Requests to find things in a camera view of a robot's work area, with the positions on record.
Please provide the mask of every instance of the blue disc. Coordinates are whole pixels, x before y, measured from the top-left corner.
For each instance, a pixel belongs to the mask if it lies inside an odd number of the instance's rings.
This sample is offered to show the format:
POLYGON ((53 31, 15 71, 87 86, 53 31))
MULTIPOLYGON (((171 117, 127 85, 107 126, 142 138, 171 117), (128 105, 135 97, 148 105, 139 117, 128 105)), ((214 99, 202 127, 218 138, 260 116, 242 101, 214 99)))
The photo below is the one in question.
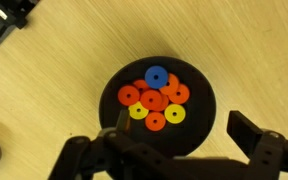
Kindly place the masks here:
POLYGON ((161 66, 152 66, 145 73, 145 81, 153 89, 159 89, 166 85, 167 71, 161 66))

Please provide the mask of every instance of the wood grain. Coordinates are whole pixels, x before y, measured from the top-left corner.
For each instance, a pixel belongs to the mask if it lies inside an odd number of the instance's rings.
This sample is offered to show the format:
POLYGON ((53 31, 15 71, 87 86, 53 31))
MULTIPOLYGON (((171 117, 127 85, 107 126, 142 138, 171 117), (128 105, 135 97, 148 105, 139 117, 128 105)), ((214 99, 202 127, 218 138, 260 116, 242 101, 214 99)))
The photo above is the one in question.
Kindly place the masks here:
POLYGON ((114 73, 155 55, 214 88, 214 127, 190 156, 247 162, 225 132, 230 110, 288 138, 288 1, 48 0, 28 20, 0 46, 0 179, 46 179, 69 137, 96 137, 114 73))

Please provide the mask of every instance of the orange disc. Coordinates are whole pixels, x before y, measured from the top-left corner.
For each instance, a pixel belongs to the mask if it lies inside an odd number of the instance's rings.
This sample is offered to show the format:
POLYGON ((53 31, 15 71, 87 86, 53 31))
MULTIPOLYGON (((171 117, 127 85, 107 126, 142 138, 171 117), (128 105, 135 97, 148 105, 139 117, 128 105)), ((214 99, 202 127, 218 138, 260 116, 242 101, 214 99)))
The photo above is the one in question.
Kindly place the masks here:
POLYGON ((144 108, 154 110, 162 104, 162 95, 156 90, 147 90, 141 96, 141 103, 144 108))
POLYGON ((151 112, 145 118, 145 125, 151 131, 159 131, 164 128, 166 119, 162 113, 151 112))
POLYGON ((168 80, 164 87, 160 88, 161 93, 165 95, 172 95, 178 89, 180 80, 172 73, 168 73, 168 80))
POLYGON ((131 85, 123 86, 117 94, 118 100, 124 106, 131 106, 140 99, 140 92, 131 85))
POLYGON ((138 79, 133 82, 133 85, 138 89, 140 93, 143 93, 146 90, 149 90, 150 87, 147 85, 144 79, 138 79))
POLYGON ((174 94, 168 96, 170 101, 172 101, 175 104, 184 104, 189 97, 190 97, 190 90, 184 84, 180 84, 178 86, 177 91, 174 94))
POLYGON ((158 108, 153 109, 154 111, 164 111, 168 106, 169 103, 168 97, 164 94, 161 95, 162 95, 162 104, 158 108))

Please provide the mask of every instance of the black plate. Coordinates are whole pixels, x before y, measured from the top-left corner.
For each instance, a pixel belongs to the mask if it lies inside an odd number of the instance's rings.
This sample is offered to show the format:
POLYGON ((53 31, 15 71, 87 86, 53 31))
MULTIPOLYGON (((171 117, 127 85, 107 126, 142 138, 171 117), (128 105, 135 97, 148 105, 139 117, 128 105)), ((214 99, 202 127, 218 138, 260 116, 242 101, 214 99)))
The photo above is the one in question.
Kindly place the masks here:
POLYGON ((114 127, 121 109, 126 108, 117 99, 118 90, 138 78, 144 78, 145 71, 154 65, 164 67, 179 77, 191 92, 183 105, 186 117, 179 124, 166 123, 158 132, 145 127, 144 120, 132 120, 130 137, 136 142, 145 142, 167 157, 188 155, 205 140, 214 123, 216 103, 211 85, 203 74, 192 65, 170 57, 149 57, 125 66, 106 85, 99 109, 102 128, 114 127))

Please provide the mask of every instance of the yellow ring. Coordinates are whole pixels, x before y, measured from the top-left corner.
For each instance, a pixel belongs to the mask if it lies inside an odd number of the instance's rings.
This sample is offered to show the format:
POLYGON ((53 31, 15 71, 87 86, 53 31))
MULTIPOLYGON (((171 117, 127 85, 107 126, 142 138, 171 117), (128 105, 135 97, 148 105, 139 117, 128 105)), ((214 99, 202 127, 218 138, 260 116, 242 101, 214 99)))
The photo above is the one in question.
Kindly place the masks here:
POLYGON ((140 101, 137 101, 137 103, 133 104, 132 106, 128 107, 128 110, 130 111, 130 116, 133 119, 141 120, 144 119, 147 115, 149 110, 145 109, 140 101))
POLYGON ((171 104, 165 109, 164 115, 168 122, 178 124, 184 120, 186 111, 181 105, 171 104))

